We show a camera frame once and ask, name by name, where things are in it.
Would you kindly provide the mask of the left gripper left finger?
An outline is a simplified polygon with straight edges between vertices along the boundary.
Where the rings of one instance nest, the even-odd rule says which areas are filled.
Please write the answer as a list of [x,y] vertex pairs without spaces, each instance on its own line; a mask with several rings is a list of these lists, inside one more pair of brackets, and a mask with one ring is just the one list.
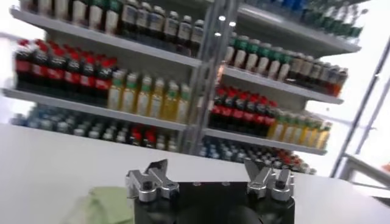
[[127,198],[144,203],[155,201],[158,196],[174,200],[179,196],[180,185],[167,176],[168,160],[152,162],[144,172],[130,170],[126,175]]

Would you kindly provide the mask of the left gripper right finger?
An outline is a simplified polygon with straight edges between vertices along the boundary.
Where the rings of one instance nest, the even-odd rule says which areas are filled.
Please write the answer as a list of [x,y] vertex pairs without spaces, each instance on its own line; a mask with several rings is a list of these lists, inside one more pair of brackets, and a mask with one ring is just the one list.
[[250,178],[247,183],[247,195],[259,200],[270,196],[276,201],[288,201],[294,195],[294,174],[282,169],[278,174],[271,166],[249,159],[244,160],[246,172]]

